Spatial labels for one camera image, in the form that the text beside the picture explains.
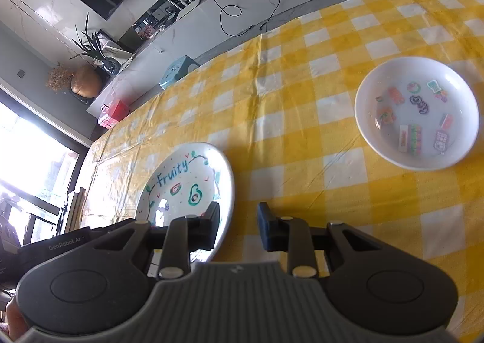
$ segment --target watermelon drawing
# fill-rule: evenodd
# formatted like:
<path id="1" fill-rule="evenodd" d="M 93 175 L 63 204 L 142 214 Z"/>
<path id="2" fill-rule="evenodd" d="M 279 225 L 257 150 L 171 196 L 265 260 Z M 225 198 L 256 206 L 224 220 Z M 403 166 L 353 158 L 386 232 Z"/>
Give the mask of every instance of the watermelon drawing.
<path id="1" fill-rule="evenodd" d="M 171 195 L 175 195 L 176 193 L 178 193 L 182 188 L 182 184 L 181 183 L 177 183 L 175 184 L 175 186 L 173 186 L 172 188 L 170 188 L 170 194 Z"/>

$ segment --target screw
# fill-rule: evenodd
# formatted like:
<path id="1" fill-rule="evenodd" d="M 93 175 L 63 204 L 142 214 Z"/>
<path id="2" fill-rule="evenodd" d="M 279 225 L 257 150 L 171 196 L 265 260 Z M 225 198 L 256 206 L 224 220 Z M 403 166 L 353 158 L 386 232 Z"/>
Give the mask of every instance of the screw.
<path id="1" fill-rule="evenodd" d="M 183 276 L 183 271 L 177 266 L 166 266 L 160 269 L 158 276 L 162 279 L 178 279 Z"/>

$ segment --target yellow checkered tablecloth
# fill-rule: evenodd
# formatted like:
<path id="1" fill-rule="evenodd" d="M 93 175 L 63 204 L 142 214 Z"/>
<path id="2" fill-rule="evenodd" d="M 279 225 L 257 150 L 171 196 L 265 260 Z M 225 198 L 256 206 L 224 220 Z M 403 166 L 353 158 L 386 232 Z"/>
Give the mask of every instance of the yellow checkered tablecloth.
<path id="1" fill-rule="evenodd" d="M 88 192 L 80 225 L 133 217 L 173 148 L 207 141 L 236 182 L 217 261 L 279 257 L 262 251 L 261 200 L 312 226 L 342 220 L 445 270 L 460 296 L 449 328 L 471 341 L 484 331 L 484 138 L 454 167 L 404 170 L 365 143 L 353 104 L 366 74 L 398 56 L 449 64 L 484 103 L 483 4 L 348 0 L 214 58 L 92 145 L 78 181 Z"/>

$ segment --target red box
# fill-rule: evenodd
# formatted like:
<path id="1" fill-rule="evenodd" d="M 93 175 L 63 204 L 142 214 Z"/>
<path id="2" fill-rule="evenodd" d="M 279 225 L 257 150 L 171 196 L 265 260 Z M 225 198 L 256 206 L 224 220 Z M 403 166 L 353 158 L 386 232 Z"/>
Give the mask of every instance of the red box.
<path id="1" fill-rule="evenodd" d="M 114 100 L 108 107 L 106 104 L 101 108 L 101 116 L 98 119 L 98 123 L 111 129 L 123 120 L 129 114 L 129 107 L 121 100 Z"/>

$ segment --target window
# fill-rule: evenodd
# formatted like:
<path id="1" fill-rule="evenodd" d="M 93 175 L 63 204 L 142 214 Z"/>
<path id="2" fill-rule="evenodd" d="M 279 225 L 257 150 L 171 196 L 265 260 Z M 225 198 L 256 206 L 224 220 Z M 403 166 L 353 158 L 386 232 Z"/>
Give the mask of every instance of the window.
<path id="1" fill-rule="evenodd" d="M 87 150 L 0 90 L 0 213 L 21 243 L 56 235 Z"/>

